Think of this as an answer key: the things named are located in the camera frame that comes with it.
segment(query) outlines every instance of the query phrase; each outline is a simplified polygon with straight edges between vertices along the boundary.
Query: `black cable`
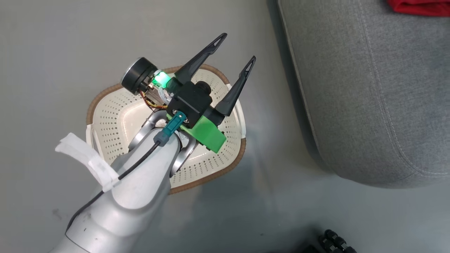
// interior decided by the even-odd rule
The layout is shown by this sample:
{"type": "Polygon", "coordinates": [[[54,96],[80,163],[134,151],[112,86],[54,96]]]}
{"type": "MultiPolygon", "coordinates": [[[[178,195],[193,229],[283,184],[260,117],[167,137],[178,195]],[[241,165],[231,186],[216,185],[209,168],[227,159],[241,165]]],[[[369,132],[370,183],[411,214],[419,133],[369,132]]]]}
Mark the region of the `black cable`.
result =
{"type": "MultiPolygon", "coordinates": [[[[124,173],[122,173],[122,175],[120,175],[118,177],[119,180],[122,180],[124,177],[126,177],[128,174],[130,174],[134,169],[136,169],[145,159],[147,159],[147,157],[149,157],[149,155],[151,155],[153,153],[153,151],[155,151],[155,149],[159,146],[160,141],[156,141],[155,144],[143,155],[143,157],[141,157],[136,163],[134,163],[128,170],[126,170],[124,173]]],[[[95,197],[93,197],[88,203],[86,203],[84,206],[82,206],[80,209],[78,209],[78,211],[76,211],[72,218],[70,218],[69,220],[69,224],[67,225],[66,228],[66,233],[69,230],[70,226],[72,225],[73,221],[76,219],[76,217],[78,217],[78,215],[80,215],[81,212],[83,212],[86,208],[88,208],[90,205],[92,205],[92,203],[94,203],[96,200],[98,200],[100,198],[101,195],[103,195],[103,191],[100,191],[95,197]]]]}

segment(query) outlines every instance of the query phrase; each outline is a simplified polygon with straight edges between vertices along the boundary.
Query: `green led light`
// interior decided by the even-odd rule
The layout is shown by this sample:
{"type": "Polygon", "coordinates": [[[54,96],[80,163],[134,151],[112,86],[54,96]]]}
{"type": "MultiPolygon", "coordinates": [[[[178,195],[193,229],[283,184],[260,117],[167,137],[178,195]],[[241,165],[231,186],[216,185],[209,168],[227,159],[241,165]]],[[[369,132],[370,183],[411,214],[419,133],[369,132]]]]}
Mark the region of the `green led light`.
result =
{"type": "Polygon", "coordinates": [[[155,76],[155,78],[152,80],[152,83],[154,83],[158,87],[162,86],[165,89],[169,80],[170,77],[166,73],[161,71],[155,76]]]}

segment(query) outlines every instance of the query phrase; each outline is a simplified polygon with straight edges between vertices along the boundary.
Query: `couch stitching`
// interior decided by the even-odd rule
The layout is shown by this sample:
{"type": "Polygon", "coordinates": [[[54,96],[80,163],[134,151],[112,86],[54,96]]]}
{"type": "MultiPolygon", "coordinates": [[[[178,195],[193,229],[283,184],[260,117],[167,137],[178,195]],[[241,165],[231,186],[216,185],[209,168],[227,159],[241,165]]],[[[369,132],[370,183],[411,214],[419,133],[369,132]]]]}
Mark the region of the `couch stitching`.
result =
{"type": "Polygon", "coordinates": [[[316,135],[316,132],[315,132],[315,128],[314,128],[314,124],[313,124],[313,120],[312,120],[312,117],[311,117],[311,114],[310,114],[310,111],[309,111],[308,102],[307,102],[307,99],[306,99],[306,96],[305,96],[305,92],[304,92],[304,89],[303,89],[302,77],[300,75],[300,68],[299,68],[299,66],[297,64],[297,60],[296,60],[297,56],[296,56],[295,50],[294,50],[294,48],[292,46],[291,37],[289,35],[289,30],[288,30],[289,28],[288,28],[288,24],[286,23],[286,19],[285,19],[285,16],[284,16],[284,11],[283,11],[283,8],[282,8],[281,1],[278,1],[278,4],[279,4],[279,7],[280,7],[279,11],[280,11],[281,19],[282,19],[282,22],[283,22],[283,31],[286,34],[286,38],[287,38],[286,40],[288,42],[288,47],[289,47],[291,60],[292,60],[292,63],[294,65],[295,75],[296,75],[298,84],[300,86],[300,96],[302,96],[303,101],[304,101],[305,110],[306,110],[306,116],[308,117],[308,122],[309,122],[310,127],[311,127],[311,131],[312,131],[312,135],[313,135],[313,138],[314,138],[315,145],[317,147],[317,151],[319,152],[319,155],[322,158],[322,162],[325,164],[325,166],[330,168],[335,174],[337,174],[336,171],[334,170],[334,168],[332,166],[330,166],[328,164],[328,162],[326,161],[324,153],[321,152],[321,148],[320,148],[320,145],[319,145],[319,139],[317,138],[317,135],[316,135]]]}
{"type": "MultiPolygon", "coordinates": [[[[417,170],[418,170],[418,171],[420,171],[420,172],[422,172],[422,173],[429,173],[429,174],[437,174],[437,175],[448,174],[447,172],[446,172],[446,173],[427,172],[427,171],[424,171],[424,170],[421,170],[421,169],[417,168],[415,165],[413,165],[413,164],[411,163],[411,161],[406,157],[405,153],[404,153],[403,150],[401,149],[400,143],[399,143],[399,141],[398,141],[398,139],[397,139],[397,136],[396,136],[396,134],[395,134],[395,129],[394,129],[394,126],[393,126],[393,124],[392,124],[392,120],[391,120],[391,117],[390,117],[390,115],[389,115],[389,111],[387,110],[387,104],[386,104],[386,101],[385,101],[384,97],[382,96],[383,90],[382,90],[382,88],[381,88],[381,81],[380,81],[380,78],[379,78],[379,75],[378,75],[378,69],[377,69],[377,66],[376,66],[376,64],[375,64],[374,55],[373,55],[373,50],[372,50],[372,47],[371,47],[371,44],[370,44],[370,38],[369,38],[369,35],[368,35],[368,33],[367,33],[367,24],[366,24],[366,21],[365,21],[365,18],[364,18],[364,12],[363,12],[363,8],[362,8],[362,4],[361,4],[361,1],[360,1],[360,0],[358,0],[358,5],[359,5],[359,8],[360,8],[361,18],[362,18],[363,25],[364,25],[364,28],[363,28],[364,36],[365,36],[366,39],[367,39],[367,40],[366,40],[366,44],[367,44],[367,47],[369,48],[370,55],[371,55],[371,59],[372,59],[372,64],[373,64],[373,67],[374,67],[374,74],[375,74],[375,76],[376,76],[377,79],[378,79],[378,83],[377,83],[377,82],[374,80],[373,75],[371,75],[371,77],[372,77],[372,82],[373,82],[376,86],[377,86],[377,84],[378,84],[378,87],[380,88],[380,91],[378,91],[377,89],[376,89],[376,91],[379,93],[379,96],[380,96],[380,97],[383,99],[383,101],[384,101],[383,107],[386,107],[386,112],[387,112],[387,115],[388,115],[388,117],[389,117],[389,121],[390,121],[390,124],[391,124],[391,126],[392,126],[392,130],[393,130],[393,135],[394,135],[394,137],[395,137],[395,139],[396,139],[396,142],[397,142],[396,144],[398,145],[400,152],[403,154],[402,157],[405,158],[405,159],[410,163],[410,165],[412,166],[412,168],[413,168],[416,172],[417,172],[417,170]]],[[[367,60],[368,66],[369,66],[369,68],[370,68],[369,58],[366,57],[366,60],[367,60]]],[[[389,133],[389,130],[387,129],[386,119],[385,119],[385,117],[384,117],[383,109],[382,109],[382,107],[381,107],[381,103],[380,103],[380,100],[379,100],[378,96],[377,96],[377,102],[378,102],[378,106],[380,107],[381,116],[382,116],[382,118],[383,118],[384,126],[385,126],[386,131],[387,131],[387,136],[389,137],[389,140],[390,140],[390,142],[391,142],[391,145],[392,145],[392,147],[393,147],[393,149],[394,149],[394,151],[395,151],[396,149],[395,149],[394,143],[392,142],[391,134],[389,133]]],[[[402,163],[403,163],[408,169],[411,170],[410,166],[408,166],[408,165],[404,162],[404,160],[399,156],[399,154],[398,154],[397,152],[395,152],[395,153],[396,153],[397,157],[402,161],[402,163]]],[[[426,177],[443,177],[443,176],[426,176],[426,177]]]]}

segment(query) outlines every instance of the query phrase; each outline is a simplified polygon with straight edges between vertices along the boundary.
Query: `red cloth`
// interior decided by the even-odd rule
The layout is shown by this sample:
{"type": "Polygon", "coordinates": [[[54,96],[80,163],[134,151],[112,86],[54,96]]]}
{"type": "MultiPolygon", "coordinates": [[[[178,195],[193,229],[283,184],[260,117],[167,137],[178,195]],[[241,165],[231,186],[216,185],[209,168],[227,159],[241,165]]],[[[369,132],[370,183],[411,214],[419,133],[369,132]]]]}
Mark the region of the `red cloth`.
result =
{"type": "Polygon", "coordinates": [[[450,0],[387,0],[395,12],[450,17],[450,0]]]}

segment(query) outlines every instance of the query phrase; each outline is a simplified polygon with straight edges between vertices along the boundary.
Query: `basket handle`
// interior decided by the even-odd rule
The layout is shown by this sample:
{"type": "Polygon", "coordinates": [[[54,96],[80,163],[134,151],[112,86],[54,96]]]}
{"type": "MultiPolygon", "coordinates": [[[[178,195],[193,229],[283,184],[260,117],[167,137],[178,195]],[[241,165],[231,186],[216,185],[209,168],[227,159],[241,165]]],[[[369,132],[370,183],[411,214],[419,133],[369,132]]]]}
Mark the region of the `basket handle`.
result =
{"type": "Polygon", "coordinates": [[[92,128],[92,124],[86,126],[86,143],[91,148],[95,149],[103,160],[105,159],[105,157],[103,156],[102,148],[100,147],[99,136],[97,135],[97,131],[92,128]],[[94,136],[95,147],[94,143],[92,142],[92,136],[94,136]]]}
{"type": "MultiPolygon", "coordinates": [[[[226,84],[226,87],[228,90],[231,89],[231,84],[226,84]]],[[[244,112],[242,111],[241,102],[239,99],[236,101],[236,104],[234,105],[234,109],[236,110],[236,114],[238,116],[239,124],[241,125],[241,134],[242,138],[245,138],[245,134],[247,133],[246,127],[245,127],[245,118],[244,118],[244,112]]]]}

